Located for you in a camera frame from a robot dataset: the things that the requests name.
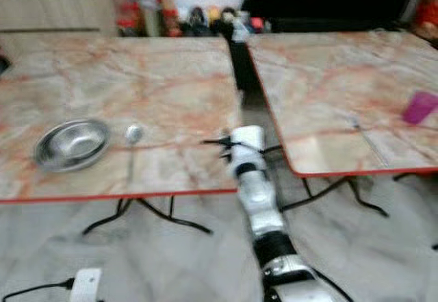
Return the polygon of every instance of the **marble table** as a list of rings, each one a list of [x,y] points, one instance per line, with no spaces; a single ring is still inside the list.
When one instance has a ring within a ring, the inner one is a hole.
[[[40,170],[37,140],[75,118],[110,126],[103,159],[77,172]],[[145,135],[128,184],[132,123]],[[0,203],[235,192],[220,149],[200,141],[239,124],[223,39],[46,36],[0,78]]]
[[[248,48],[299,177],[438,171],[438,113],[416,126],[401,119],[416,90],[438,93],[438,52],[425,41],[400,32],[270,34]]]

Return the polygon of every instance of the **table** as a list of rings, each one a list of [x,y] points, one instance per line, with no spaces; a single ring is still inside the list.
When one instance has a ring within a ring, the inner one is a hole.
[[[417,126],[401,119],[416,90],[438,92],[427,42],[401,32],[270,34],[248,48],[297,176],[438,171],[438,114]]]
[[[220,149],[200,144],[240,124],[232,70],[221,38],[35,40],[0,79],[0,203],[235,192]],[[38,139],[74,118],[109,125],[103,159],[71,173],[37,168]],[[144,137],[128,184],[132,123]]]

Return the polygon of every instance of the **metal bowl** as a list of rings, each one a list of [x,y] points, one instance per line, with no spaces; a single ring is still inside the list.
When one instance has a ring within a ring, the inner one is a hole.
[[[35,148],[35,161],[46,171],[76,171],[99,160],[109,139],[110,130],[101,121],[66,122],[40,139]]]

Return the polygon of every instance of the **red table edge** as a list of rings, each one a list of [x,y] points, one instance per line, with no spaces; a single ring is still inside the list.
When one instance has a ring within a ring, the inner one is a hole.
[[[1,204],[24,204],[24,203],[51,203],[51,202],[72,202],[72,201],[102,201],[112,199],[137,199],[149,197],[166,197],[166,196],[189,196],[200,194],[233,194],[237,189],[212,189],[212,190],[184,190],[181,192],[145,192],[137,194],[98,194],[94,196],[69,196],[69,197],[37,197],[23,199],[0,199]]]
[[[355,175],[400,174],[400,173],[424,173],[424,174],[427,174],[427,173],[438,172],[438,167],[392,168],[392,169],[381,169],[381,170],[368,170],[368,171],[360,171],[359,170],[359,171],[330,172],[330,173],[302,173],[302,172],[298,172],[292,166],[292,162],[290,161],[289,156],[287,154],[286,147],[285,147],[286,144],[284,143],[283,136],[281,135],[281,130],[279,128],[279,124],[276,121],[274,112],[269,104],[268,93],[266,92],[266,90],[263,86],[262,79],[260,78],[257,67],[255,66],[253,55],[250,52],[250,47],[246,43],[245,43],[245,47],[248,51],[251,63],[253,65],[254,72],[257,76],[257,79],[259,80],[259,85],[260,85],[260,88],[263,92],[263,97],[265,99],[266,105],[268,107],[269,116],[270,116],[272,122],[274,123],[276,135],[279,138],[280,144],[282,146],[281,152],[283,153],[284,158],[287,160],[286,161],[287,167],[289,167],[291,172],[293,172],[293,174],[295,174],[297,177],[299,177],[299,178],[305,178],[305,177],[348,177],[348,176],[355,176]]]

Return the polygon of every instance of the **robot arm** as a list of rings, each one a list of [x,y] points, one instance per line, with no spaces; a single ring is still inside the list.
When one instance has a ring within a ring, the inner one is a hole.
[[[333,302],[312,268],[297,254],[276,206],[275,189],[260,152],[264,148],[263,129],[258,126],[237,128],[229,142],[229,168],[238,180],[237,195],[248,219],[262,272],[264,301]]]

